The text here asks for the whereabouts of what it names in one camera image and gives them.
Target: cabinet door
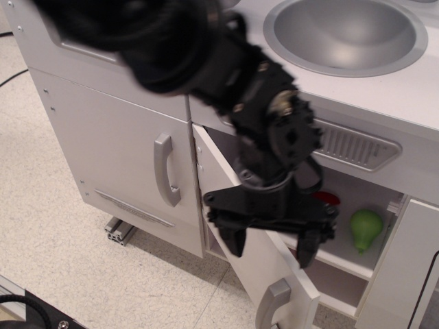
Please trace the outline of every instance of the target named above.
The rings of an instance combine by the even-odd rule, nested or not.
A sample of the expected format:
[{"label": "cabinet door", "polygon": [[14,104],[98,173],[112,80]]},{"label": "cabinet door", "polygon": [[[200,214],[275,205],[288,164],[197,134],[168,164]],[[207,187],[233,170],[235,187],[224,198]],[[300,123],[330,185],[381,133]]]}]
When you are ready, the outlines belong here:
[{"label": "cabinet door", "polygon": [[30,71],[83,200],[202,256],[190,122]]},{"label": "cabinet door", "polygon": [[[193,133],[201,193],[239,185],[206,130],[193,125]],[[311,327],[320,295],[277,232],[248,229],[243,256],[238,258],[228,251],[214,225],[209,227],[258,308],[256,328],[267,329],[272,323],[281,329]],[[285,287],[287,297],[274,292]]]},{"label": "cabinet door", "polygon": [[431,262],[439,250],[439,209],[411,200],[359,315],[359,329],[417,328],[427,303],[419,303]]}]

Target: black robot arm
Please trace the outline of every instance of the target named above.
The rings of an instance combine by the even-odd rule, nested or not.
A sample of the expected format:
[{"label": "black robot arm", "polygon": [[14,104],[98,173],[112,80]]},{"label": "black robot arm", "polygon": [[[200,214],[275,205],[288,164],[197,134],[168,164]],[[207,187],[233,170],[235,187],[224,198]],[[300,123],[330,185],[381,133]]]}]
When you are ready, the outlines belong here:
[{"label": "black robot arm", "polygon": [[[337,209],[314,199],[322,170],[311,153],[321,132],[293,77],[246,40],[243,17],[217,0],[34,0],[58,29],[78,41],[118,51],[137,81],[164,95],[188,94],[234,125],[242,185],[204,196],[209,220],[241,256],[246,228],[298,235],[301,267],[333,239]],[[294,179],[306,162],[320,177]]]}]

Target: cable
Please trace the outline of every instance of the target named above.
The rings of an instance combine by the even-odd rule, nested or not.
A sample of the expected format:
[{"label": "cable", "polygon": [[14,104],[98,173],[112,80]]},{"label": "cable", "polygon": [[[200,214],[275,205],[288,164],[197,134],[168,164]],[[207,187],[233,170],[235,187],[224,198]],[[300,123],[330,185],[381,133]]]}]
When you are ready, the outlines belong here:
[{"label": "cable", "polygon": [[9,81],[11,81],[12,79],[14,79],[15,77],[18,77],[20,74],[26,73],[26,72],[28,72],[28,71],[29,71],[28,69],[25,69],[25,70],[22,70],[22,71],[20,71],[20,72],[18,72],[18,73],[16,73],[16,74],[14,74],[12,77],[10,77],[10,78],[6,79],[5,81],[3,81],[3,82],[0,84],[0,87],[3,87],[5,84],[7,84]]},{"label": "cable", "polygon": [[31,298],[28,298],[26,296],[22,296],[22,295],[2,295],[2,296],[0,296],[0,304],[10,303],[10,302],[24,303],[24,304],[32,307],[43,318],[44,325],[45,325],[46,329],[52,328],[52,324],[50,322],[50,318],[47,315],[46,310],[37,301],[35,301]]},{"label": "cable", "polygon": [[4,36],[13,36],[14,34],[12,32],[4,32],[4,33],[0,33],[0,38],[4,37]]}]

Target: speckled floor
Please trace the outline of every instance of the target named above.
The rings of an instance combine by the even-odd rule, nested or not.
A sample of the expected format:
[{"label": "speckled floor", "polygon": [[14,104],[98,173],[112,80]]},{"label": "speckled floor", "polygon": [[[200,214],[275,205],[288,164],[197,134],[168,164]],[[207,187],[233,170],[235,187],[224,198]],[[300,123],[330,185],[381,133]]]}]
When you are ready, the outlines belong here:
[{"label": "speckled floor", "polygon": [[[0,38],[0,82],[25,68],[14,37]],[[141,231],[127,247],[106,239],[111,216],[82,202],[29,73],[0,88],[0,204],[0,275],[88,328],[254,328],[227,262]],[[323,307],[315,321],[353,323]]]}]

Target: toy pear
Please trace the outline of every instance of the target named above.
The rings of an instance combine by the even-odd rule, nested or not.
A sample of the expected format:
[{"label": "toy pear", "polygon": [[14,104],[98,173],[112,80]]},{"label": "toy pear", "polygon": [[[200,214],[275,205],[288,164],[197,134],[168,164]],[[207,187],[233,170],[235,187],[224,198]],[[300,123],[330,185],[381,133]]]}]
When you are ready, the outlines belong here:
[{"label": "toy pear", "polygon": [[355,247],[362,255],[383,230],[383,220],[377,213],[361,209],[351,217],[351,230]]}]

